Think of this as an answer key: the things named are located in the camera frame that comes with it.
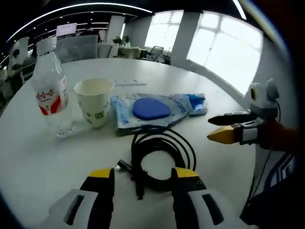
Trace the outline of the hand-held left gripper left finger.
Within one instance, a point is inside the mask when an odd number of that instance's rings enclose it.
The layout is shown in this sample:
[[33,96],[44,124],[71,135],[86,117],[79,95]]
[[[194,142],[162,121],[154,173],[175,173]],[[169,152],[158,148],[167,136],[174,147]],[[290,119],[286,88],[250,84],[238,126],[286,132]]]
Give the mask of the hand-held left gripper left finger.
[[50,229],[108,229],[112,219],[115,172],[92,171],[79,189],[72,189],[49,210]]

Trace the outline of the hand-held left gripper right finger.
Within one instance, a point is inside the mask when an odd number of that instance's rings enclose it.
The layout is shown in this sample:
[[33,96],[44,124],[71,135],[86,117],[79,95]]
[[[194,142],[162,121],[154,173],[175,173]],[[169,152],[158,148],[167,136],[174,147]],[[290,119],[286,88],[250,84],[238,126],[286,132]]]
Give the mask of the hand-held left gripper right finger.
[[178,229],[238,229],[240,219],[227,199],[207,189],[190,169],[172,169],[173,210]]

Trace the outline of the person's right hand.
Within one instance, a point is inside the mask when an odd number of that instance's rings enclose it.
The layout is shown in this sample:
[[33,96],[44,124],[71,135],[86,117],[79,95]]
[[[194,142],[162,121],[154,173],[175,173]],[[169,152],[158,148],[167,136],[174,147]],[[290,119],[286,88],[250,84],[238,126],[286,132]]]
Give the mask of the person's right hand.
[[257,143],[264,149],[294,153],[301,150],[303,140],[298,130],[273,120],[259,128]]

